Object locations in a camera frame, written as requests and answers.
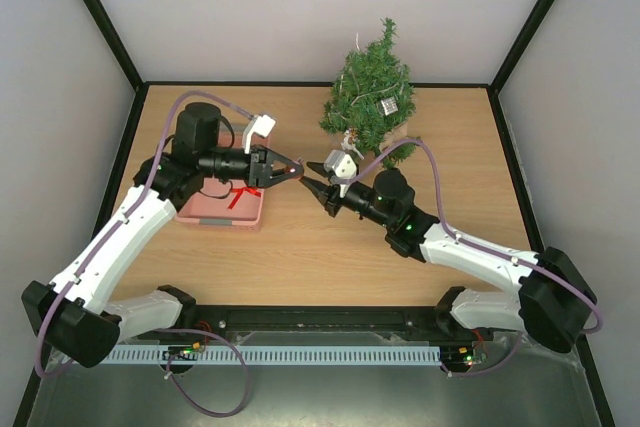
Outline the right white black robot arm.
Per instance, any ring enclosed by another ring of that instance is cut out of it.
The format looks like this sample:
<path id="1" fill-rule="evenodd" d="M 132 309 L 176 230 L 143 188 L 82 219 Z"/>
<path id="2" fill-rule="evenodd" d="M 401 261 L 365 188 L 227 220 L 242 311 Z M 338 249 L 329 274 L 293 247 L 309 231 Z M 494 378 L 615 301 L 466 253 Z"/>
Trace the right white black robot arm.
<path id="1" fill-rule="evenodd" d="M 325 163 L 308 166 L 320 177 L 301 181 L 330 216 L 349 209 L 384 227 L 386 242 L 400 256 L 454 268 L 494 286 L 492 292 L 452 289 L 436 314 L 443 336 L 455 339 L 475 328 L 511 330 L 554 352 L 572 350 L 597 298 L 565 252 L 510 249 L 456 231 L 416 206 L 414 189 L 396 168 L 378 173 L 367 186 L 356 181 L 352 161 L 338 175 Z"/>

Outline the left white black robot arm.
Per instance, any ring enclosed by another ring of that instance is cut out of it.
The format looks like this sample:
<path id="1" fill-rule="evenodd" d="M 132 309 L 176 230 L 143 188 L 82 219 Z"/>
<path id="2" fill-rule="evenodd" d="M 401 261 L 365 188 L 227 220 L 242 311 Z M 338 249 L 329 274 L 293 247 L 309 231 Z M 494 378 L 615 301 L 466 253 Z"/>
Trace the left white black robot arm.
<path id="1" fill-rule="evenodd" d="M 270 116 L 241 110 L 249 121 L 239 147 L 219 145 L 224 100 L 192 92 L 171 107 L 155 154 L 134 177 L 134 184 L 111 219 L 83 252 L 48 284 L 31 282 L 21 299 L 37 336 L 84 367 L 105 359 L 113 347 L 157 329 L 188 328 L 196 301 L 165 285 L 153 292 L 114 302 L 111 295 L 151 238 L 199 194 L 208 179 L 241 181 L 263 191 L 299 178 L 304 169 L 264 145 L 275 125 Z"/>

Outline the clear led string lights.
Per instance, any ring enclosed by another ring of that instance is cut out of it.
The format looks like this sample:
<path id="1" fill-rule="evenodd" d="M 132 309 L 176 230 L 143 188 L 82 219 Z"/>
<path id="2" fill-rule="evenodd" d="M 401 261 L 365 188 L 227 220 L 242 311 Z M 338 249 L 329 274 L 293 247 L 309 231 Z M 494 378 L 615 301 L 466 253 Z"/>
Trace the clear led string lights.
<path id="1" fill-rule="evenodd" d="M 387 22 L 378 39 L 347 54 L 324 105 L 324 121 L 355 122 L 355 114 L 368 108 L 382 115 L 379 102 L 389 97 L 395 98 L 397 113 L 412 111 L 410 69 L 393 53 L 395 37 L 394 24 Z"/>

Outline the silver reindeer ornament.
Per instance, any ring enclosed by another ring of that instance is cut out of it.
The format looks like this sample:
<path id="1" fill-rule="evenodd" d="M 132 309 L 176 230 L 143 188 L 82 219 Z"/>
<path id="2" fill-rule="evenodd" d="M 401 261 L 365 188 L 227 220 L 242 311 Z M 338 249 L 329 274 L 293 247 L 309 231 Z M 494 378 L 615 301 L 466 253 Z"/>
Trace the silver reindeer ornament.
<path id="1" fill-rule="evenodd" d="M 363 160 L 364 155 L 356 146 L 356 135 L 352 129 L 347 129 L 343 134 L 341 148 L 345 151 L 353 152 L 359 159 Z"/>

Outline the small green christmas tree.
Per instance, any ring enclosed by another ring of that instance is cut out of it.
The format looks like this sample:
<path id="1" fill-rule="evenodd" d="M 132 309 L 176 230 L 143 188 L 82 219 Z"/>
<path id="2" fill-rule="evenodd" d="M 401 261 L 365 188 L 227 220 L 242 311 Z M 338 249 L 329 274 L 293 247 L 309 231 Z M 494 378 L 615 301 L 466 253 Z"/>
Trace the small green christmas tree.
<path id="1" fill-rule="evenodd" d="M 403 129 L 416 112 L 410 68 L 393 53 L 396 23 L 385 18 L 382 26 L 380 37 L 346 54 L 319 120 L 358 160 L 406 138 Z"/>

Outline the silver gift box ornament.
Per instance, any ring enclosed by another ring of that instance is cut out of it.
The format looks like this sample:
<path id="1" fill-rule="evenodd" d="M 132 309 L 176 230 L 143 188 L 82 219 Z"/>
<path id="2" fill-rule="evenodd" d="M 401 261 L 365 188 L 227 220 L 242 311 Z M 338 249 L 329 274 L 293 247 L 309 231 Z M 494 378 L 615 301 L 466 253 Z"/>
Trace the silver gift box ornament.
<path id="1" fill-rule="evenodd" d="M 391 116 L 398 111 L 398 105 L 394 97 L 381 99 L 379 102 L 379 107 L 384 117 Z"/>

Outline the beige felt ornament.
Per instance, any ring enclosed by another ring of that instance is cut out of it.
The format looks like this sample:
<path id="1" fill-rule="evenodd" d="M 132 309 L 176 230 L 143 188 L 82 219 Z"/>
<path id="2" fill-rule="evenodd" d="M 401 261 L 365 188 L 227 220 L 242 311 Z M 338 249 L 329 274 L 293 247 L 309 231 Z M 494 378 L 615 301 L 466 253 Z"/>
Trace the beige felt ornament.
<path id="1" fill-rule="evenodd" d="M 386 151 L 394 152 L 405 145 L 411 145 L 413 140 L 414 138 L 409 132 L 408 123 L 404 122 L 393 127 L 384 135 L 383 140 L 379 145 L 379 150 L 381 153 Z"/>

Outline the pink plastic basket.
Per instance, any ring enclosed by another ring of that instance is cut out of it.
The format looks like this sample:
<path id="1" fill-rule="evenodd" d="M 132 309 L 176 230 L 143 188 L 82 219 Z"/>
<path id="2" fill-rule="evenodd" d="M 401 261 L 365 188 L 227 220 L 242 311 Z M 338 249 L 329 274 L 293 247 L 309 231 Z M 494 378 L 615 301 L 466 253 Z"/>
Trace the pink plastic basket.
<path id="1" fill-rule="evenodd" d="M 245 195 L 234 209 L 228 209 L 233 198 L 230 190 L 244 186 L 247 184 L 241 180 L 224 183 L 206 178 L 202 189 L 189 199 L 177 213 L 175 220 L 188 227 L 259 231 L 265 200 L 264 189 L 260 189 L 261 198 Z"/>

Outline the pink bauble ornament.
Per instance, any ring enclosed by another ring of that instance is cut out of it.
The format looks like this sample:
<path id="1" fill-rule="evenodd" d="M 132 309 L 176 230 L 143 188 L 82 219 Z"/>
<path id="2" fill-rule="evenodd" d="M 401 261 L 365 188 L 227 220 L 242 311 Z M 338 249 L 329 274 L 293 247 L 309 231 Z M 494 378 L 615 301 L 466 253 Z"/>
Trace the pink bauble ornament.
<path id="1" fill-rule="evenodd" d="M 300 180 L 304 176 L 304 161 L 302 158 L 296 160 L 296 180 Z"/>

